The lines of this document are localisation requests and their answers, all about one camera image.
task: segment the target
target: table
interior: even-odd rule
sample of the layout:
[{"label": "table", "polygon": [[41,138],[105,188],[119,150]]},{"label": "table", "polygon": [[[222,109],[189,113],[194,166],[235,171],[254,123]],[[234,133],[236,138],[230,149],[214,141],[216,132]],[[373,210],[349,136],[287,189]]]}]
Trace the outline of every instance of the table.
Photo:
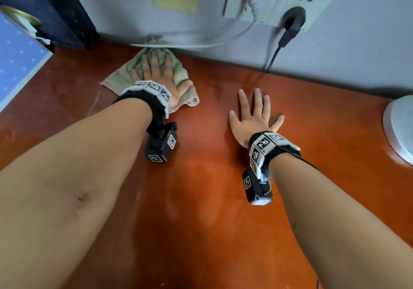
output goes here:
[{"label": "table", "polygon": [[[0,114],[0,169],[109,106],[115,94],[99,82],[137,50],[102,40],[90,50],[57,47]],[[279,132],[413,245],[413,168],[384,135],[381,118],[389,99],[178,58],[200,104],[172,114],[178,145],[169,162],[154,164],[138,155],[111,216],[66,289],[316,287],[276,188],[267,206],[246,201],[241,173],[247,151],[227,121],[229,110],[239,111],[239,88],[249,98],[256,87],[269,94],[274,118],[285,115]]]}]

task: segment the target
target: blue board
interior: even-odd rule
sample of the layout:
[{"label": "blue board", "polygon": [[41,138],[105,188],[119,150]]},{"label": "blue board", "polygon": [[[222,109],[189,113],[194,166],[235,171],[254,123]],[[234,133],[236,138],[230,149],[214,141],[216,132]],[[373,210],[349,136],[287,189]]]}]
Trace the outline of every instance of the blue board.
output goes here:
[{"label": "blue board", "polygon": [[52,56],[0,13],[0,112]]}]

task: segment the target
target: green towel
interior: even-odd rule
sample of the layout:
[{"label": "green towel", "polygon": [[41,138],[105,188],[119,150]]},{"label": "green towel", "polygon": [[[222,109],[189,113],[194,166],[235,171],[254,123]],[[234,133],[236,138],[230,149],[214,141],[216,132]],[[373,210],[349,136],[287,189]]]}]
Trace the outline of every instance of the green towel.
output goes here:
[{"label": "green towel", "polygon": [[[157,43],[155,39],[151,39],[148,44]],[[156,51],[159,58],[159,68],[161,70],[161,75],[165,70],[165,55],[169,54],[172,59],[172,70],[173,70],[173,83],[175,86],[179,86],[184,81],[188,80],[188,72],[183,68],[182,63],[176,58],[176,56],[167,48],[144,48],[138,52],[138,54],[129,62],[126,62],[121,68],[110,74],[102,83],[115,94],[120,95],[121,92],[128,88],[134,83],[131,77],[131,70],[136,69],[137,74],[141,79],[143,79],[143,68],[142,68],[142,55],[147,54],[150,56],[152,51]],[[183,104],[187,104],[190,107],[195,107],[199,104],[199,97],[192,86],[189,90],[179,99],[179,103],[170,109],[170,113],[178,110]]]}]

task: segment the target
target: white round object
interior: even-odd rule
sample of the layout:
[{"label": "white round object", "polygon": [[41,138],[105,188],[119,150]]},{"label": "white round object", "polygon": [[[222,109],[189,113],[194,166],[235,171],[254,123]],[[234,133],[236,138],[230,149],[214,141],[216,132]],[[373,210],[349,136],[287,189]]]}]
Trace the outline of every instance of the white round object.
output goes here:
[{"label": "white round object", "polygon": [[383,127],[396,153],[413,165],[413,95],[390,102],[383,114]]}]

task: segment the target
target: hand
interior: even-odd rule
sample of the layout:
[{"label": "hand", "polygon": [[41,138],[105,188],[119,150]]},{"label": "hand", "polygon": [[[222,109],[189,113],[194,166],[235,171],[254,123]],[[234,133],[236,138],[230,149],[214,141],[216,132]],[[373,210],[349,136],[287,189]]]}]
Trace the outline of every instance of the hand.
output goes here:
[{"label": "hand", "polygon": [[248,148],[248,142],[255,133],[265,130],[276,132],[281,127],[284,122],[284,115],[280,115],[271,127],[268,126],[271,115],[270,97],[267,95],[264,97],[263,106],[260,89],[256,88],[254,90],[255,106],[253,115],[251,115],[250,105],[244,90],[240,89],[238,91],[238,97],[241,104],[241,121],[238,120],[237,114],[232,110],[228,114],[228,119],[232,133],[241,146]]},{"label": "hand", "polygon": [[[186,93],[193,85],[192,81],[187,80],[180,84],[178,87],[175,87],[175,84],[173,83],[172,59],[168,54],[165,56],[165,72],[163,73],[163,76],[161,76],[161,71],[159,69],[159,60],[156,51],[152,51],[150,66],[148,62],[148,56],[142,55],[142,68],[144,80],[152,80],[161,85],[164,85],[172,94],[172,97],[169,100],[169,105],[171,107],[176,106],[183,94]],[[131,77],[133,81],[142,80],[139,78],[135,69],[132,69]]]}]

